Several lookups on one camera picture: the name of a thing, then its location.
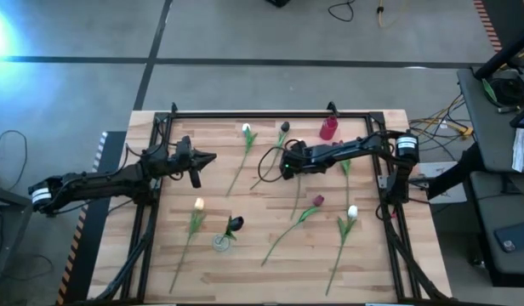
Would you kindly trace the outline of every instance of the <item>red cup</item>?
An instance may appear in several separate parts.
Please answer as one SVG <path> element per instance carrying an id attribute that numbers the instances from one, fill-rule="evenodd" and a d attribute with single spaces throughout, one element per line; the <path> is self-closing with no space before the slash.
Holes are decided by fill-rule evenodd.
<path id="1" fill-rule="evenodd" d="M 333 134 L 336 133 L 336 130 L 338 129 L 338 118 L 336 116 L 330 116 L 322 122 L 321 126 L 321 132 L 319 133 L 319 136 L 321 136 L 324 140 L 330 140 L 333 137 Z"/>

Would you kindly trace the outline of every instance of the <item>wooden tabletop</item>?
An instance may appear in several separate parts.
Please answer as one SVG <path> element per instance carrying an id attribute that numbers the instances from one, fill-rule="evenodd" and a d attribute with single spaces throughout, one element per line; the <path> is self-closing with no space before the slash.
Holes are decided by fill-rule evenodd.
<path id="1" fill-rule="evenodd" d="M 407 128 L 404 110 L 382 111 L 388 129 Z M 153 116 L 154 111 L 135 111 L 132 114 L 126 142 L 134 150 L 141 151 L 149 143 Z M 350 203 L 359 208 L 358 221 L 345 243 L 328 296 L 325 296 L 325 291 L 340 243 L 336 220 L 337 217 L 346 217 L 345 176 L 339 165 L 328 169 L 324 175 L 307 175 L 301 179 L 298 210 L 293 221 L 290 215 L 297 190 L 296 178 L 273 184 L 260 183 L 249 190 L 258 179 L 259 160 L 276 142 L 282 121 L 271 118 L 174 120 L 172 141 L 190 135 L 194 147 L 214 152 L 218 157 L 203 169 L 201 189 L 191 187 L 187 174 L 180 181 L 163 180 L 146 287 L 147 303 L 361 303 L 396 300 L 383 224 L 374 214 L 379 198 L 369 156 L 351 160 Z M 308 145 L 325 143 L 318 136 L 320 119 L 294 118 L 289 121 L 288 139 L 303 139 Z M 225 197 L 242 160 L 245 145 L 242 124 L 245 122 L 259 135 L 231 195 Z M 366 135 L 363 119 L 341 118 L 333 141 Z M 128 164 L 134 162 L 136 159 L 130 155 Z M 269 178 L 277 175 L 275 169 Z M 317 195 L 325 197 L 321 211 L 286 235 L 261 267 L 271 244 L 298 220 Z M 426 200 L 424 193 L 418 190 L 411 190 L 410 196 Z M 191 241 L 175 288 L 169 294 L 197 197 L 205 200 L 207 217 Z M 125 200 L 120 197 L 113 199 L 111 206 Z M 436 286 L 450 295 L 429 207 L 409 202 L 404 210 L 415 259 Z M 124 263 L 134 215 L 135 206 L 131 204 L 107 217 L 88 294 L 90 298 L 105 289 Z M 236 232 L 237 241 L 232 242 L 231 249 L 216 252 L 212 248 L 212 239 L 224 232 L 230 215 L 243 216 L 245 224 Z M 132 295 L 137 289 L 140 262 L 134 271 Z M 409 292 L 406 265 L 403 261 L 401 263 L 403 283 Z"/>

